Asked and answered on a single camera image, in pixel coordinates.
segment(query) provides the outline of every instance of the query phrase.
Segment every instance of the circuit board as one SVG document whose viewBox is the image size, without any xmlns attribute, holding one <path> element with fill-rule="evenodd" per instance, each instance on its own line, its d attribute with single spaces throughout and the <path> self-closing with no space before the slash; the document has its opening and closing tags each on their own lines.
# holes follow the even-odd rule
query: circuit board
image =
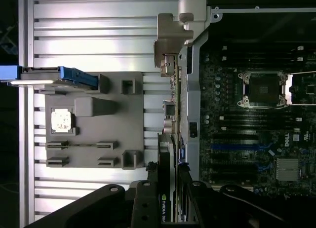
<svg viewBox="0 0 316 228">
<path fill-rule="evenodd" d="M 316 106 L 308 106 L 316 102 L 315 70 L 312 46 L 204 46 L 200 180 L 263 196 L 316 196 Z M 288 74 L 303 72 L 286 88 Z"/>
</svg>

